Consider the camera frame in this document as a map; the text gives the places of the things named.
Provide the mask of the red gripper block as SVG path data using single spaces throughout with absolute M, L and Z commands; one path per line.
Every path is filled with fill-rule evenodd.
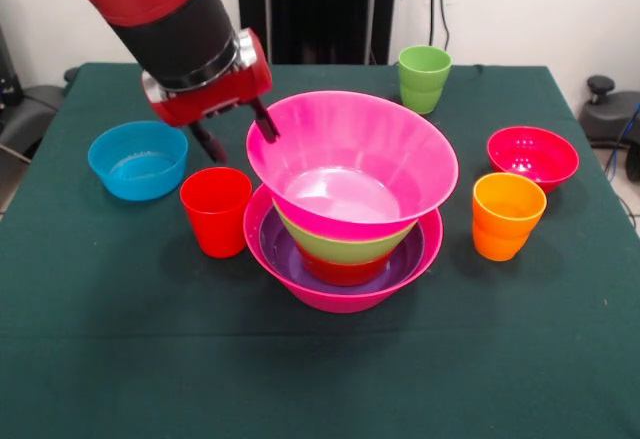
M 218 139 L 199 121 L 208 114 L 250 105 L 255 113 L 254 122 L 264 139 L 273 144 L 280 136 L 260 99 L 271 89 L 272 75 L 258 36 L 250 28 L 242 29 L 233 45 L 236 55 L 231 70 L 192 90 L 169 91 L 148 72 L 142 73 L 143 91 L 156 115 L 173 127 L 190 124 L 188 128 L 193 137 L 217 164 L 225 164 L 228 156 Z

